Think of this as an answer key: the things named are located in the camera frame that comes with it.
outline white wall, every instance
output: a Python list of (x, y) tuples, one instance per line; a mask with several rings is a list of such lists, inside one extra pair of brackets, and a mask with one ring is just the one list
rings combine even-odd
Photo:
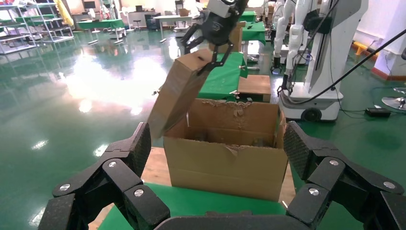
[[(394, 18), (393, 12), (401, 1), (404, 0), (369, 0), (368, 10), (358, 25), (354, 40), (369, 46), (374, 40), (385, 39)], [(375, 42), (371, 47), (377, 48), (379, 44)]]
[[(354, 40), (376, 49), (406, 29), (406, 0), (369, 0), (369, 8), (362, 17)], [(392, 76), (406, 76), (406, 61), (400, 55), (406, 48), (402, 36), (380, 52), (375, 68)]]

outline small cardboard box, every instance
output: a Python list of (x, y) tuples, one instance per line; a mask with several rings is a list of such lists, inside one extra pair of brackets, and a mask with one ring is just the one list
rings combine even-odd
[(278, 110), (195, 99), (164, 135), (172, 186), (277, 202), (288, 161)]
[[(237, 26), (231, 31), (229, 39), (234, 44), (231, 52), (241, 52), (242, 51), (242, 28), (245, 27), (245, 23), (237, 23)], [(214, 45), (209, 44), (209, 49), (214, 50)], [(228, 45), (222, 45), (218, 48), (219, 53), (225, 53), (228, 49)]]
[(185, 116), (209, 74), (205, 71), (198, 76), (198, 72), (212, 56), (210, 50), (200, 49), (175, 59), (148, 118), (153, 140)]

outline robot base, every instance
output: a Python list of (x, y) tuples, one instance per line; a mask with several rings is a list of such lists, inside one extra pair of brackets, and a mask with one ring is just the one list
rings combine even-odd
[[(300, 102), (313, 97), (313, 95), (310, 95), (309, 93), (304, 93), (303, 89), (303, 83), (296, 83), (290, 98), (294, 101)], [(325, 93), (308, 103), (293, 104), (288, 100), (288, 92), (285, 90), (279, 96), (279, 107), (288, 120), (334, 122), (337, 120), (338, 112), (340, 110), (338, 100), (341, 102), (343, 95), (339, 93), (338, 98), (339, 99), (337, 99), (335, 92), (334, 94)]]

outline black cable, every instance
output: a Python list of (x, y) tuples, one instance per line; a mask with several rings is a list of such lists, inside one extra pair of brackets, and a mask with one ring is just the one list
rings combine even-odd
[(377, 48), (375, 51), (373, 51), (372, 53), (370, 53), (366, 58), (364, 58), (362, 61), (360, 61), (357, 65), (355, 65), (354, 67), (352, 67), (350, 70), (348, 70), (341, 78), (339, 78), (337, 81), (335, 81), (332, 85), (330, 85), (329, 87), (325, 88), (323, 91), (321, 91), (320, 93), (318, 93), (316, 96), (307, 99), (305, 101), (302, 102), (295, 102), (290, 100), (291, 103), (293, 104), (304, 104), (307, 102), (310, 102), (314, 99), (316, 99), (317, 97), (319, 97), (320, 95), (324, 94), (325, 92), (327, 92), (328, 90), (330, 90), (332, 87), (334, 87), (335, 85), (337, 85), (340, 81), (342, 81), (344, 78), (346, 78), (350, 73), (352, 73), (356, 68), (358, 68), (359, 66), (361, 66), (362, 64), (364, 64), (367, 60), (369, 60), (370, 58), (372, 58), (375, 54), (377, 54), (378, 52), (380, 52), (381, 50), (383, 50), (385, 47), (387, 47), (388, 45), (390, 45), (392, 42), (394, 42), (395, 40), (397, 40), (398, 38), (400, 38), (401, 36), (403, 36), (404, 34), (406, 34), (406, 29), (403, 30), (402, 32), (398, 33), (395, 37), (393, 37), (392, 39), (390, 39), (389, 41), (387, 41), (385, 44), (383, 44), (381, 47)]
[(392, 74), (392, 71), (391, 71), (391, 69), (389, 68), (389, 66), (388, 66), (388, 59), (387, 59), (387, 55), (385, 55), (385, 62), (386, 62), (386, 67), (388, 68), (388, 70), (389, 70), (389, 73), (391, 74), (391, 76), (393, 76), (393, 74)]
[[(332, 29), (330, 30), (330, 35), (329, 35), (329, 36), (330, 36), (330, 77), (331, 77), (331, 82), (333, 82), (333, 81), (334, 81), (334, 79), (333, 79), (333, 70), (332, 70), (333, 38), (332, 38), (332, 36), (331, 36), (331, 32), (332, 32)], [(338, 101), (338, 104), (340, 105), (340, 110), (341, 110), (347, 117), (353, 118), (353, 119), (365, 119), (365, 120), (368, 120), (368, 119), (365, 118), (365, 117), (353, 117), (353, 116), (350, 116), (347, 112), (356, 114), (355, 111), (347, 111), (347, 110), (344, 110), (344, 109), (342, 108), (342, 105), (341, 105), (341, 101), (340, 101), (340, 98), (339, 98), (339, 95), (338, 95), (338, 90), (337, 90), (337, 88), (334, 87), (334, 90), (336, 91), (336, 94), (337, 94), (337, 101)]]

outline stool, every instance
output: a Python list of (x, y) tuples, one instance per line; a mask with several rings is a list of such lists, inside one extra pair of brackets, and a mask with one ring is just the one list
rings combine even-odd
[(141, 31), (141, 28), (139, 28), (139, 23), (141, 22), (141, 20), (134, 20), (133, 22), (137, 23), (137, 27), (135, 29), (139, 29)]

